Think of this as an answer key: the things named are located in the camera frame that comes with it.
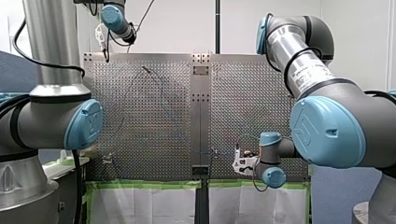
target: perforated metal panel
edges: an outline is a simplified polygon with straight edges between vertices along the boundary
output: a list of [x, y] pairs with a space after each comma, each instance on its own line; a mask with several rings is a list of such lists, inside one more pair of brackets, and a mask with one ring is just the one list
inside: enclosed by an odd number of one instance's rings
[[[105, 110], [90, 179], [191, 178], [190, 57], [87, 57], [92, 94]], [[103, 164], [110, 153], [114, 165]]]
[[[213, 178], [242, 177], [233, 171], [233, 150], [258, 153], [261, 132], [290, 136], [289, 98], [282, 75], [261, 56], [214, 55], [212, 62], [211, 147]], [[307, 164], [300, 159], [282, 159], [288, 181], [307, 177]]]
[[[242, 148], [257, 152], [257, 139], [246, 135], [290, 134], [291, 99], [282, 76], [261, 56], [210, 55], [199, 68], [191, 55], [111, 54], [106, 63], [102, 53], [92, 53], [84, 60], [87, 84], [105, 110], [90, 180], [191, 179], [193, 164], [210, 161], [212, 178], [240, 178], [232, 169], [238, 138]], [[217, 153], [210, 160], [202, 152], [211, 149]], [[110, 153], [112, 164], [104, 164]], [[307, 177], [301, 160], [282, 166], [289, 181]]]

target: metal frame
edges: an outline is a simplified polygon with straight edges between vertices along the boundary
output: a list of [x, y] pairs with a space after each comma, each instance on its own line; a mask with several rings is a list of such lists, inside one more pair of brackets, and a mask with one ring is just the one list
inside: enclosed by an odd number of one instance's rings
[[[113, 73], [120, 73], [120, 76], [125, 77], [128, 72], [136, 69], [137, 66], [148, 63], [156, 66], [158, 65], [160, 69], [164, 70], [167, 76], [172, 76], [173, 73], [170, 73], [168, 70], [174, 69], [172, 68], [172, 63], [180, 62], [183, 64], [182, 69], [185, 70], [182, 74], [185, 82], [183, 82], [182, 85], [184, 85], [183, 88], [186, 89], [185, 93], [183, 93], [185, 94], [185, 98], [183, 98], [184, 101], [180, 103], [184, 102], [188, 107], [188, 112], [184, 111], [184, 115], [189, 117], [186, 121], [190, 125], [188, 128], [190, 130], [188, 136], [190, 148], [182, 149], [184, 155], [188, 155], [188, 159], [185, 158], [184, 161], [173, 161], [173, 163], [180, 165], [183, 162], [187, 162], [188, 164], [183, 165], [183, 169], [186, 169], [187, 172], [185, 172], [183, 176], [178, 176], [176, 178], [172, 177], [173, 174], [169, 174], [168, 176], [157, 175], [153, 177], [149, 175], [149, 172], [154, 172], [155, 169], [151, 168], [148, 170], [148, 173], [140, 173], [142, 174], [141, 176], [132, 176], [132, 178], [148, 180], [205, 179], [208, 175], [211, 175], [210, 177], [213, 178], [223, 179], [245, 178], [241, 175], [236, 175], [231, 166], [233, 162], [233, 151], [231, 151], [233, 150], [233, 141], [236, 141], [238, 134], [241, 133], [239, 131], [234, 132], [235, 130], [233, 130], [233, 128], [235, 124], [232, 119], [219, 121], [219, 116], [224, 115], [218, 114], [219, 111], [226, 110], [229, 107], [243, 107], [244, 110], [242, 110], [242, 112], [244, 116], [248, 119], [255, 119], [254, 116], [257, 117], [258, 114], [260, 116], [267, 116], [265, 114], [265, 107], [270, 107], [271, 113], [268, 115], [271, 116], [270, 118], [273, 119], [274, 122], [268, 125], [268, 123], [266, 123], [268, 118], [253, 120], [254, 127], [248, 134], [258, 136], [262, 131], [280, 131], [285, 136], [290, 134], [288, 123], [282, 120], [288, 119], [293, 101], [288, 98], [288, 93], [283, 87], [280, 74], [275, 73], [265, 63], [262, 56], [215, 54], [111, 54], [110, 63], [107, 64], [105, 63], [102, 53], [86, 53], [84, 54], [84, 65], [87, 70], [87, 76], [84, 78], [85, 84], [92, 89], [93, 95], [95, 95], [93, 73], [102, 74], [100, 78], [104, 78], [103, 70], [106, 70], [107, 76], [114, 76], [115, 78], [117, 74], [114, 75]], [[119, 70], [111, 69], [112, 66], [117, 64], [122, 64], [118, 67]], [[117, 83], [117, 80], [109, 80], [108, 77], [107, 81], [111, 81], [112, 83], [109, 84], [103, 81], [101, 83], [102, 86], [99, 86], [99, 88], [114, 88], [113, 91], [117, 91], [117, 89], [122, 88], [122, 85], [125, 85]], [[255, 82], [264, 86], [258, 87]], [[175, 91], [178, 90], [178, 86], [170, 85], [169, 88], [169, 91], [172, 91], [173, 88], [175, 88]], [[241, 90], [242, 93], [248, 94], [249, 98], [245, 99], [245, 101], [251, 100], [250, 98], [257, 98], [254, 99], [255, 101], [253, 102], [257, 104], [239, 105], [237, 102], [233, 103], [233, 98], [228, 96], [228, 92], [239, 91], [238, 88], [246, 88]], [[274, 106], [274, 104], [280, 104], [278, 107], [281, 108], [271, 107]], [[230, 114], [231, 116], [237, 116], [233, 114], [233, 111], [225, 115], [228, 116]], [[221, 123], [222, 129], [216, 126], [219, 122], [223, 122]], [[224, 132], [224, 130], [232, 131], [227, 131], [226, 133], [222, 133], [223, 135], [219, 135], [219, 132]], [[108, 136], [106, 130], [104, 130], [103, 135]], [[254, 140], [246, 140], [248, 147], [252, 147], [252, 149], [258, 151], [257, 143]], [[230, 155], [221, 154], [225, 151], [221, 151], [219, 154], [212, 153], [214, 149], [216, 150], [214, 147], [218, 147], [216, 145], [219, 143], [221, 145], [228, 144], [225, 150], [228, 150], [226, 152], [231, 152]], [[159, 154], [148, 154], [148, 157], [155, 157], [158, 155]], [[100, 165], [99, 161], [101, 160], [94, 162], [94, 167]], [[299, 182], [308, 180], [306, 162], [299, 159], [285, 159], [282, 162], [284, 163], [283, 168], [288, 175], [288, 181]], [[223, 167], [222, 171], [217, 170], [219, 165]], [[115, 170], [117, 169], [112, 169], [114, 170], [112, 171], [114, 177], [114, 175], [116, 175]]]

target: wire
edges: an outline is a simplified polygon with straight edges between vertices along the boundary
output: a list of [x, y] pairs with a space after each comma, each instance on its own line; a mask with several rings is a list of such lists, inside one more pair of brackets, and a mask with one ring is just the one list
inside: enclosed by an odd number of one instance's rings
[[259, 189], [259, 187], [257, 187], [257, 185], [256, 185], [256, 168], [257, 168], [257, 166], [259, 165], [259, 163], [260, 163], [260, 160], [257, 160], [257, 162], [256, 162], [256, 164], [254, 165], [254, 167], [253, 167], [253, 176], [251, 177], [251, 180], [253, 181], [253, 185], [254, 185], [254, 188], [258, 191], [258, 192], [265, 192], [265, 191], [267, 191], [268, 190], [268, 186], [266, 185], [265, 186], [265, 188], [264, 189]]
[[74, 218], [74, 224], [78, 224], [81, 216], [81, 207], [82, 207], [82, 172], [81, 172], [81, 166], [79, 164], [78, 151], [72, 150], [72, 153], [76, 166], [76, 181], [77, 181], [77, 202], [76, 202], [76, 213]]
[[146, 18], [146, 16], [148, 15], [149, 10], [151, 9], [151, 6], [152, 6], [152, 4], [154, 3], [154, 1], [155, 1], [155, 0], [152, 0], [151, 3], [148, 5], [148, 9], [146, 10], [145, 15], [144, 15], [144, 16], [142, 17], [142, 19], [140, 20], [139, 25], [137, 26], [136, 32], [139, 32], [140, 26], [142, 25], [143, 20], [144, 20], [144, 19]]
[[107, 44], [106, 44], [106, 48], [103, 50], [103, 54], [105, 55], [105, 60], [106, 63], [110, 62], [110, 30], [107, 30]]
[[111, 39], [118, 45], [122, 46], [122, 47], [130, 47], [132, 44], [121, 44], [120, 42], [118, 42], [114, 37], [113, 34], [111, 34], [110, 30], [108, 30], [108, 33], [110, 34]]
[[20, 34], [23, 30], [23, 28], [26, 25], [26, 19], [23, 20], [23, 23], [21, 25], [21, 27], [18, 29], [17, 33], [15, 34], [14, 38], [12, 39], [12, 46], [14, 47], [14, 49], [26, 60], [28, 60], [31, 63], [36, 63], [39, 64], [41, 66], [46, 66], [46, 67], [51, 67], [51, 68], [61, 68], [61, 69], [72, 69], [72, 70], [77, 70], [81, 73], [82, 77], [85, 77], [85, 70], [82, 69], [81, 67], [78, 66], [74, 66], [74, 65], [61, 65], [61, 64], [54, 64], [54, 63], [43, 63], [40, 62], [39, 60], [36, 60], [34, 58], [30, 58], [29, 56], [27, 56], [25, 53], [23, 53], [22, 50], [20, 50], [20, 48], [18, 47], [18, 38], [20, 37]]
[[98, 14], [98, 0], [95, 0], [95, 12], [93, 13], [92, 12], [92, 6], [91, 6], [91, 3], [89, 3], [89, 6], [90, 6], [90, 12], [91, 12], [91, 14], [93, 15], [93, 16], [96, 16], [97, 14]]
[[270, 23], [270, 17], [274, 17], [274, 14], [268, 13], [266, 18], [265, 18], [265, 34], [264, 36], [264, 54], [265, 54], [265, 59], [267, 60], [268, 64], [277, 72], [281, 72], [279, 68], [275, 67], [272, 63], [271, 60], [268, 58], [268, 48], [267, 48], [267, 40], [268, 40], [268, 24]]

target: robotic arm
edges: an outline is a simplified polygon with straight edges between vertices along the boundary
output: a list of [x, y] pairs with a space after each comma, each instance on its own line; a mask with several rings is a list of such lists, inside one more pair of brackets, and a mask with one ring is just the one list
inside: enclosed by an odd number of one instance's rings
[[[77, 150], [99, 136], [103, 110], [82, 83], [73, 2], [24, 0], [23, 6], [26, 19], [16, 36], [27, 24], [34, 58], [29, 61], [45, 66], [37, 67], [38, 83], [29, 94], [0, 104], [0, 220], [56, 224], [62, 209], [58, 184], [47, 180], [38, 150], [73, 150], [78, 164]], [[79, 214], [77, 203], [75, 223]]]
[[[270, 14], [259, 25], [257, 52], [266, 54], [269, 64], [282, 72], [287, 89], [297, 99], [290, 114], [294, 147], [283, 146], [286, 140], [280, 135], [275, 137], [280, 140], [271, 141], [276, 134], [262, 133], [261, 164], [285, 157], [286, 149], [291, 155], [295, 148], [298, 153], [293, 156], [319, 166], [375, 167], [396, 177], [395, 97], [364, 92], [354, 82], [334, 76], [327, 67], [333, 58], [332, 34], [323, 21]], [[262, 168], [261, 178], [271, 187], [266, 169]]]

